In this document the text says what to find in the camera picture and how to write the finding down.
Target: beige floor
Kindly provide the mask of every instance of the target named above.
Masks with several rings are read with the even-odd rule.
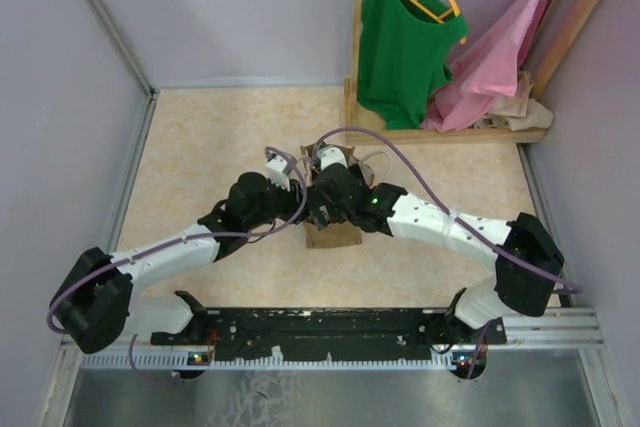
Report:
[[[342,87],[167,90],[160,95],[119,249],[174,234],[227,196],[263,149],[291,153],[341,125]],[[379,147],[359,147],[364,154]],[[402,150],[458,210],[512,219],[533,207],[515,145],[410,145]],[[384,158],[374,163],[384,171]],[[400,164],[389,182],[421,195]],[[153,286],[209,306],[446,306],[490,275],[440,247],[383,235],[360,246],[308,250],[301,226]]]

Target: green shirt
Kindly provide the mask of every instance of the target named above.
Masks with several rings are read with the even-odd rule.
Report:
[[[436,15],[440,0],[418,0]],[[408,0],[363,0],[358,102],[377,112],[387,129],[416,129],[427,99],[453,80],[446,56],[467,35],[462,15],[437,23]]]

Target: white wall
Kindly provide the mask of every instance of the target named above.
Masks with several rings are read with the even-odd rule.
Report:
[[[84,0],[0,0],[0,425],[33,425],[45,313],[100,244],[145,100]]]
[[[638,421],[639,2],[597,7],[545,91],[555,125],[533,147],[571,274],[596,309]]]
[[[513,0],[457,1],[468,47]],[[341,83],[350,68],[352,0],[106,2],[157,87]]]

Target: wooden frame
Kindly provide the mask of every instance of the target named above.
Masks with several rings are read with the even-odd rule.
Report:
[[[532,97],[538,98],[540,96],[598,1],[578,0],[576,2],[540,66],[533,73],[535,85]],[[544,138],[547,129],[512,131],[506,128],[491,128],[442,133],[420,129],[386,130],[381,117],[368,111],[357,102],[361,11],[362,0],[353,0],[351,73],[344,79],[345,123],[348,127],[364,127],[375,130],[396,143],[535,143]],[[349,145],[377,142],[372,137],[360,132],[347,132],[346,141]]]
[[[538,69],[533,73],[533,90],[531,96],[539,98],[556,69],[569,52],[573,41],[587,23],[591,13],[600,0],[577,0],[571,13],[567,16],[558,35],[544,56]]]

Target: shiny metal surface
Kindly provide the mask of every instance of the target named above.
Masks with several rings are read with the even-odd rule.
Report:
[[[490,353],[473,382],[448,372],[207,372],[177,386],[81,370],[72,426],[599,425],[574,351]]]

